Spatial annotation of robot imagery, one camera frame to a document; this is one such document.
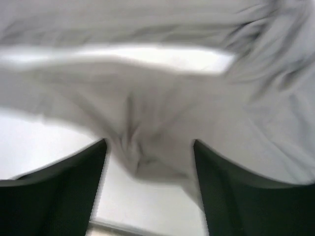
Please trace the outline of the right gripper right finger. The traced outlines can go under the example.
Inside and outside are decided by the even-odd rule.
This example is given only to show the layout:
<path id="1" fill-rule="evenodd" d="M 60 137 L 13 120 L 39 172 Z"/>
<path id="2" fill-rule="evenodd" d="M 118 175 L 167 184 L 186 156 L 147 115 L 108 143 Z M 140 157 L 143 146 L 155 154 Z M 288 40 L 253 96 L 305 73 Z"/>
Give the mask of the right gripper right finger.
<path id="1" fill-rule="evenodd" d="M 193 144 L 196 172 L 211 236 L 312 236 L 315 186 L 262 177 Z"/>

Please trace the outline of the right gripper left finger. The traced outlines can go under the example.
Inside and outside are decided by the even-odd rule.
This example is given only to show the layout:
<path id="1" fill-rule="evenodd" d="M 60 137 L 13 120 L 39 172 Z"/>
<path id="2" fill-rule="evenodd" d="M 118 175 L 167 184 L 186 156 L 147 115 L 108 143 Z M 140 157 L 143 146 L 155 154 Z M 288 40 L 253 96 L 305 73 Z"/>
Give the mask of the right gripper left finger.
<path id="1" fill-rule="evenodd" d="M 104 139 L 77 154 L 0 182 L 2 236 L 84 236 L 106 160 Z"/>

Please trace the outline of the grey trousers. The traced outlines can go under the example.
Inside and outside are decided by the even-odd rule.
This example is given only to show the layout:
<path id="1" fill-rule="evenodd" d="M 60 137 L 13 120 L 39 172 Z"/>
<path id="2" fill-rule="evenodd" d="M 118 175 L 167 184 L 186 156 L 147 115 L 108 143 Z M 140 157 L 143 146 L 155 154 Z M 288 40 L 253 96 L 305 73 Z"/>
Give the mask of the grey trousers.
<path id="1" fill-rule="evenodd" d="M 121 59 L 68 58 L 124 43 L 216 48 L 219 75 Z M 264 176 L 315 180 L 312 0 L 3 0 L 0 47 L 62 56 L 0 70 L 0 106 L 107 138 L 127 172 L 176 182 L 199 202 L 191 143 L 200 139 Z"/>

